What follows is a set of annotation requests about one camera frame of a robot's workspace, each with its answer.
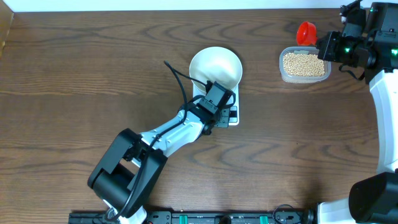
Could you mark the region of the red plastic measuring scoop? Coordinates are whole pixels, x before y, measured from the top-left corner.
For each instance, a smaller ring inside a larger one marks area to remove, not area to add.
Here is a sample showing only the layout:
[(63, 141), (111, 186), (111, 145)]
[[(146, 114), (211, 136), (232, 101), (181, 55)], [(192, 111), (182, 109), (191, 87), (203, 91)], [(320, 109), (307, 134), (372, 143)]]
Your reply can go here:
[(317, 28), (311, 22), (305, 21), (301, 23), (296, 35), (298, 45), (315, 45), (317, 42)]

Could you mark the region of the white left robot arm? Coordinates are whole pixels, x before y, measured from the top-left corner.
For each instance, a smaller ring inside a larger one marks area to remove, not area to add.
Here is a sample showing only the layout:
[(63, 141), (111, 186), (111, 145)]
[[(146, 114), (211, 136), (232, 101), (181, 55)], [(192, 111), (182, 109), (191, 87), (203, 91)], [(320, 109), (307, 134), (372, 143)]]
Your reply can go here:
[(151, 131), (121, 131), (88, 178), (88, 186), (113, 215), (107, 222), (143, 223), (147, 202), (168, 158), (214, 127), (227, 128), (229, 108), (201, 103), (183, 105), (176, 117)]

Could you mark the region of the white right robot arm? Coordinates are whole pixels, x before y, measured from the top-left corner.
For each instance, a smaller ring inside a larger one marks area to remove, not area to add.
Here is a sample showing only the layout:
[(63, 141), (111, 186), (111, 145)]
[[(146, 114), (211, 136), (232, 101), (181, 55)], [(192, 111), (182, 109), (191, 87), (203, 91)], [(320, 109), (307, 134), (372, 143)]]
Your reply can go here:
[(317, 40), (318, 58), (361, 67), (377, 115), (376, 175), (355, 183), (348, 198), (319, 203), (315, 223), (397, 223), (397, 4), (353, 1), (340, 7), (344, 28)]

